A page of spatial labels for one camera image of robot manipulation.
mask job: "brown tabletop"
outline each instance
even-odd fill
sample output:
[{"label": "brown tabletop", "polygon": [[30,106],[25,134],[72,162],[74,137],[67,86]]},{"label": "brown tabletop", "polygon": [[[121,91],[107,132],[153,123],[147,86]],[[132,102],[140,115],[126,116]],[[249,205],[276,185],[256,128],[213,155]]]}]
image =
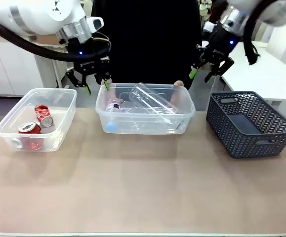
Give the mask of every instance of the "brown tabletop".
[{"label": "brown tabletop", "polygon": [[3,233],[286,233],[286,148],[236,160],[196,113],[184,135],[106,134],[77,109],[61,148],[0,138]]}]

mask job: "translucent plastic bin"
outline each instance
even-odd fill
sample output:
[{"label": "translucent plastic bin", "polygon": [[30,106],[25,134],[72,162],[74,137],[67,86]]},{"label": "translucent plastic bin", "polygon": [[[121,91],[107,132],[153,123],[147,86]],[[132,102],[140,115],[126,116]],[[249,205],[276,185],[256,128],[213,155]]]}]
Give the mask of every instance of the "translucent plastic bin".
[{"label": "translucent plastic bin", "polygon": [[[167,101],[171,101],[177,107],[179,113],[163,115],[146,114],[138,109],[137,113],[107,112],[105,111],[108,101],[117,97],[124,101],[129,100],[129,94],[135,84],[114,83],[110,85],[111,90],[107,91],[105,86],[101,86],[97,102],[96,112],[100,115],[101,125],[107,133],[121,134],[145,134],[145,135],[165,135],[182,134],[194,116],[196,109],[188,90],[182,86],[165,84],[147,84]],[[116,131],[107,129],[108,124],[113,121],[117,124]]]},{"label": "translucent plastic bin", "polygon": [[[54,152],[59,149],[76,112],[77,92],[72,89],[37,88],[30,90],[0,122],[0,137],[17,151],[29,151],[16,141],[43,139],[42,148],[36,152]],[[45,134],[19,134],[18,127],[26,122],[38,121],[35,106],[48,106],[54,119],[55,130]]]}]

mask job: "gray floor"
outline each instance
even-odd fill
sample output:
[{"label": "gray floor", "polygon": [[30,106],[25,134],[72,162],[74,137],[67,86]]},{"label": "gray floor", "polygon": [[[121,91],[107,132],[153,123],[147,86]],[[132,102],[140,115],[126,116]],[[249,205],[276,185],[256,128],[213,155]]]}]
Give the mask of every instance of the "gray floor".
[{"label": "gray floor", "polygon": [[[189,93],[191,95],[192,100],[194,101],[197,111],[206,110],[206,105],[208,102],[209,93],[212,86],[212,82],[204,83],[204,77],[206,76],[206,74],[207,72],[198,72],[195,81],[193,82],[191,88],[189,89]],[[87,81],[92,92],[91,95],[89,95],[84,88],[76,88],[76,91],[78,93],[76,104],[77,107],[79,108],[95,107],[100,87],[96,83],[93,76],[89,76]],[[63,85],[66,84],[70,85],[71,88],[74,88],[74,86],[70,83],[70,81],[67,80],[67,78],[64,78]],[[19,98],[0,97],[0,121],[18,101]]]}]

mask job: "red soda can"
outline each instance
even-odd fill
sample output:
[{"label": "red soda can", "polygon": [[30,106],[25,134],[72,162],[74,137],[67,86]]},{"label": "red soda can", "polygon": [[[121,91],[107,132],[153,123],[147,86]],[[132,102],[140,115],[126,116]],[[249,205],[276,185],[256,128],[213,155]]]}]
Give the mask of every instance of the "red soda can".
[{"label": "red soda can", "polygon": [[51,127],[54,124],[54,120],[50,115],[49,109],[46,105],[36,105],[35,113],[42,127]]},{"label": "red soda can", "polygon": [[[19,126],[18,131],[22,134],[40,134],[41,127],[36,122],[27,122]],[[32,137],[19,137],[14,138],[13,143],[18,149],[36,151],[43,146],[43,139]]]}]

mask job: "black basket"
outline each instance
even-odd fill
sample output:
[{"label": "black basket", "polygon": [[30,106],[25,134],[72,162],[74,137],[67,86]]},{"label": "black basket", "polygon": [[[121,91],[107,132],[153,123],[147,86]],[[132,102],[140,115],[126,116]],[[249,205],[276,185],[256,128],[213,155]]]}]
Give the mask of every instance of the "black basket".
[{"label": "black basket", "polygon": [[233,158],[277,156],[286,118],[252,91],[211,94],[206,120]]}]

